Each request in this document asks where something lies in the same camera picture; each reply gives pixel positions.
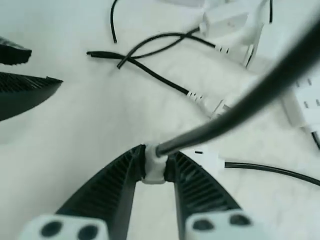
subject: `white power strip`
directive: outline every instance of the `white power strip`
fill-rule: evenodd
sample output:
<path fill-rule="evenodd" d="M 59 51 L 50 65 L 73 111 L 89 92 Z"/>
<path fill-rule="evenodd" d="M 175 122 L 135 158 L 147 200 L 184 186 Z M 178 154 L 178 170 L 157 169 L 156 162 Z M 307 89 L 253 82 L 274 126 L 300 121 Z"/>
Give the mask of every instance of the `white power strip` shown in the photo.
<path fill-rule="evenodd" d="M 320 70 L 318 69 L 313 68 L 301 77 L 283 96 L 282 103 L 291 125 L 309 131 L 319 147 Z"/>

